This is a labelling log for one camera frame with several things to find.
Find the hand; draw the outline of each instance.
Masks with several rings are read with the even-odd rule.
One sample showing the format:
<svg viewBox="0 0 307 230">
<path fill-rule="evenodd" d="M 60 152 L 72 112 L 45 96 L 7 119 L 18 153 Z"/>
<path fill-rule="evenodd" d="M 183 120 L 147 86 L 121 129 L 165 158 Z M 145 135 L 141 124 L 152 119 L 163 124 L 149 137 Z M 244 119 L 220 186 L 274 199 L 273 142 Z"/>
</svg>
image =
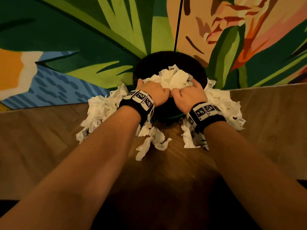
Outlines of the hand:
<svg viewBox="0 0 307 230">
<path fill-rule="evenodd" d="M 207 96 L 201 86 L 201 84 L 192 79 L 193 86 L 185 87 L 182 89 L 172 89 L 172 96 L 176 103 L 176 106 L 185 115 L 189 113 L 192 107 L 199 102 L 208 102 Z"/>
<path fill-rule="evenodd" d="M 164 104 L 171 93 L 171 90 L 169 88 L 163 89 L 160 83 L 156 83 L 153 81 L 144 83 L 142 79 L 138 80 L 138 85 L 136 89 L 148 93 L 153 99 L 155 107 Z"/>
</svg>

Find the black cord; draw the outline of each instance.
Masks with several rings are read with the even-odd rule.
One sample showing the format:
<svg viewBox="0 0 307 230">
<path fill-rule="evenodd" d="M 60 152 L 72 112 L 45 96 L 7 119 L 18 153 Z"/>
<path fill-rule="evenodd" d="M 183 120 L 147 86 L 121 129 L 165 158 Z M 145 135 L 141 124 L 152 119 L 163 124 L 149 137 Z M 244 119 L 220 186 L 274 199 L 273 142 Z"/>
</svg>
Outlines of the black cord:
<svg viewBox="0 0 307 230">
<path fill-rule="evenodd" d="M 181 18 L 182 4 L 183 4 L 183 0 L 180 0 L 179 16 L 178 16 L 177 32 L 176 32 L 176 39 L 175 39 L 174 51 L 176 51 L 176 47 L 177 47 L 177 40 L 178 40 L 178 34 L 179 34 L 179 26 L 180 26 L 180 18 Z"/>
</svg>

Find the tissue pile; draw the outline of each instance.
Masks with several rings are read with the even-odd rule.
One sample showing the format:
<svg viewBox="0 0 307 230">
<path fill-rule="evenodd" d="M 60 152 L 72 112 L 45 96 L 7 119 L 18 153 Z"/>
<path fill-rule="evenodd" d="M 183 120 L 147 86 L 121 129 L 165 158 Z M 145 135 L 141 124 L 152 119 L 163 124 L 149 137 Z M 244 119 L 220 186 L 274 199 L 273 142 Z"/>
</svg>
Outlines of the tissue pile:
<svg viewBox="0 0 307 230">
<path fill-rule="evenodd" d="M 192 78 L 193 77 L 190 74 L 180 70 L 176 65 L 173 65 L 169 66 L 169 69 L 163 69 L 160 71 L 159 75 L 153 75 L 150 78 L 146 78 L 144 83 L 154 81 L 160 83 L 163 88 L 170 88 L 172 90 L 173 88 L 181 89 L 193 85 L 192 82 L 190 82 Z M 213 89 L 215 83 L 215 81 L 208 79 L 207 86 L 204 89 L 208 101 L 216 105 L 223 112 L 224 117 L 232 127 L 236 130 L 242 130 L 245 120 L 242 118 L 240 111 L 240 102 L 232 101 L 229 91 Z M 76 135 L 77 140 L 82 142 L 88 134 L 93 132 L 104 120 L 111 116 L 119 107 L 120 101 L 127 94 L 128 90 L 126 86 L 121 83 L 117 90 L 110 92 L 109 97 L 99 95 L 90 98 L 88 100 L 88 117 L 81 123 L 81 126 L 84 127 L 84 129 Z M 181 128 L 184 131 L 182 134 L 185 143 L 184 147 L 195 148 L 196 146 L 193 144 L 189 127 L 190 124 L 185 119 L 181 125 Z M 150 137 L 145 139 L 144 144 L 136 149 L 139 151 L 136 155 L 137 161 L 141 161 L 145 156 L 149 150 L 150 143 L 153 143 L 156 149 L 164 151 L 167 148 L 168 143 L 172 140 L 171 138 L 168 138 L 165 141 L 164 134 L 159 131 L 157 127 L 152 126 L 150 122 L 146 122 L 142 128 L 139 126 L 136 132 L 136 136 L 147 135 Z"/>
</svg>

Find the herringbone floor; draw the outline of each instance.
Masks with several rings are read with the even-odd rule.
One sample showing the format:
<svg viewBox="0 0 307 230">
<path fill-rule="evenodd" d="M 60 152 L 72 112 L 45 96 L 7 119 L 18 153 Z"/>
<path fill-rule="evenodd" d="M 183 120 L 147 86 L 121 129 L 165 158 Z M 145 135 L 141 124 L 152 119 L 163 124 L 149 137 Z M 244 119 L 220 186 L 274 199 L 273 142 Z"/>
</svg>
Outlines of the herringbone floor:
<svg viewBox="0 0 307 230">
<path fill-rule="evenodd" d="M 231 94 L 241 101 L 246 119 L 240 133 L 287 174 L 307 179 L 307 84 Z M 0 199 L 20 199 L 78 145 L 75 134 L 87 108 L 76 104 L 0 113 Z M 150 148 L 141 162 L 135 161 L 135 149 L 144 137 L 136 137 L 108 203 L 134 229 L 162 222 L 168 229 L 203 227 L 206 198 L 218 177 L 215 164 L 203 149 L 183 148 L 178 125 L 163 132 L 173 139 L 169 147 Z"/>
</svg>

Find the wristband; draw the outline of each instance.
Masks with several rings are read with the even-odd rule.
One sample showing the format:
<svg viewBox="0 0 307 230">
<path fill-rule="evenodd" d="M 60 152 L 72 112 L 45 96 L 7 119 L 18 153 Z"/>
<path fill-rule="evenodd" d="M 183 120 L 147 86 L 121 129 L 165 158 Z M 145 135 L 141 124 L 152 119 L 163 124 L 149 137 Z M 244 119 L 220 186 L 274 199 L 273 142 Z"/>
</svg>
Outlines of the wristband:
<svg viewBox="0 0 307 230">
<path fill-rule="evenodd" d="M 203 133 L 212 123 L 226 121 L 221 110 L 209 102 L 195 104 L 187 114 L 187 119 L 196 133 Z"/>
<path fill-rule="evenodd" d="M 150 121 L 153 112 L 154 104 L 151 96 L 142 90 L 133 90 L 129 92 L 119 103 L 119 107 L 131 106 L 141 116 L 140 125 L 143 126 L 146 121 Z"/>
</svg>

